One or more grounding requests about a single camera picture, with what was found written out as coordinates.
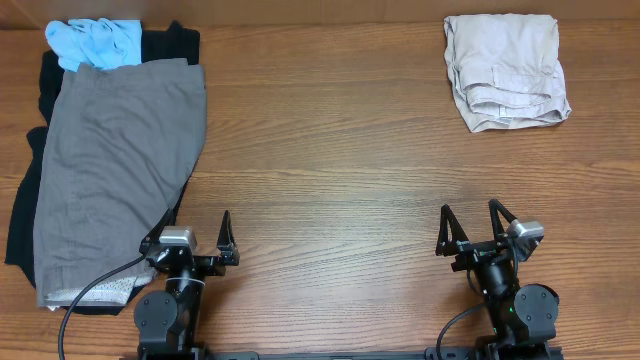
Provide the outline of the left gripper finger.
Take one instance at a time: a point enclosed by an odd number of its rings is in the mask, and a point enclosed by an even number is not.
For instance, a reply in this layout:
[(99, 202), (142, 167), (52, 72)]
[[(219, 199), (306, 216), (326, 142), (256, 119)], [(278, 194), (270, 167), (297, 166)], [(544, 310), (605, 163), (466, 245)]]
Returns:
[(175, 214), (173, 209), (168, 209), (161, 220), (151, 229), (151, 231), (143, 238), (139, 246), (140, 253), (148, 253), (150, 248), (159, 242), (159, 237), (167, 226), (175, 224)]
[(237, 253), (237, 245), (232, 230), (231, 214), (229, 210), (224, 212), (219, 230), (217, 248), (221, 253)]

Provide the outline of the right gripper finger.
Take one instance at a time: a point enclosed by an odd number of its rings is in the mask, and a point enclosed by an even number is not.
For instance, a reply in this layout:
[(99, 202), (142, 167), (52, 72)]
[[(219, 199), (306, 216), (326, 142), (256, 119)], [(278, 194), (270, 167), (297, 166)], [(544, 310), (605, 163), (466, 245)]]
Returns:
[(469, 239), (451, 208), (445, 204), (441, 207), (438, 246), (467, 244)]
[(492, 231), (495, 240), (501, 239), (505, 234), (505, 229), (501, 219), (507, 221), (508, 224), (517, 219), (499, 200), (491, 199), (488, 202), (489, 213), (492, 225)]

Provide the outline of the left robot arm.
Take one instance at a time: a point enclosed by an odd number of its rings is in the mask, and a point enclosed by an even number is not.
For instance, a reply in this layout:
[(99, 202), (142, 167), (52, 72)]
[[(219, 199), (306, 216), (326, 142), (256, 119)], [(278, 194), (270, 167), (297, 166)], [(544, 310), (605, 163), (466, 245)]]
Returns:
[(144, 295), (134, 309), (139, 330), (139, 359), (211, 359), (207, 347), (196, 341), (206, 279), (223, 276), (237, 266), (240, 253), (231, 215), (226, 211), (219, 230), (217, 255), (198, 255), (195, 232), (174, 226), (169, 210), (141, 242), (140, 253), (150, 267), (167, 276), (165, 288)]

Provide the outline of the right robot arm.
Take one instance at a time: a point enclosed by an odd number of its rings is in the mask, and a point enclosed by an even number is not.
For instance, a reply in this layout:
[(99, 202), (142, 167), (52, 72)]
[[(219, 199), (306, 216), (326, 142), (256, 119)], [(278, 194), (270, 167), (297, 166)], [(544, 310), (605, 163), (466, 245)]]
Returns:
[(493, 238), (473, 243), (448, 205), (440, 210), (435, 254), (454, 258), (454, 272), (466, 274), (472, 291), (482, 302), (459, 313), (440, 331), (434, 356), (446, 359), (447, 331), (461, 319), (486, 310), (493, 333), (480, 337), (472, 348), (458, 348), (466, 359), (561, 359), (562, 350), (549, 346), (556, 337), (559, 295), (542, 284), (522, 286), (519, 265), (527, 261), (544, 238), (537, 221), (521, 221), (501, 202), (488, 202)]

